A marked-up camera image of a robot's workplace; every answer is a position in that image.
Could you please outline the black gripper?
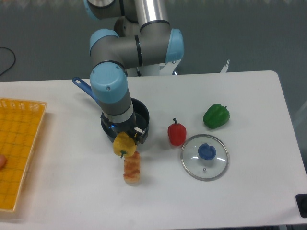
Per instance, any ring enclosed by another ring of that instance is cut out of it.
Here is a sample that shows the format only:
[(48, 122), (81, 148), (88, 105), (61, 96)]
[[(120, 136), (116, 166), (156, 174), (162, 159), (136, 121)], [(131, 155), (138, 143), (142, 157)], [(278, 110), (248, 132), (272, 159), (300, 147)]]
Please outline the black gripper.
[(133, 138), (135, 144), (143, 144), (147, 139), (147, 129), (136, 127), (136, 113), (132, 113), (128, 120), (120, 123), (111, 122), (104, 113), (101, 114), (100, 120), (103, 131), (110, 139), (115, 139), (121, 132), (125, 132), (130, 138)]

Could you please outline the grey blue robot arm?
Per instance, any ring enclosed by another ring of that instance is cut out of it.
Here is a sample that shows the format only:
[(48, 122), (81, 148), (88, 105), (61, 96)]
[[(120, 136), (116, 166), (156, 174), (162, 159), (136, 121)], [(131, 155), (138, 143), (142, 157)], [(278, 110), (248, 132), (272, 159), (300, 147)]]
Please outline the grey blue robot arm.
[(86, 0), (84, 6), (94, 19), (125, 18), (138, 29), (138, 33), (124, 35), (117, 29), (100, 29), (91, 35), (90, 87), (110, 140), (125, 132), (142, 144), (148, 136), (149, 112), (130, 96), (126, 71), (181, 60), (182, 33), (171, 28), (163, 0)]

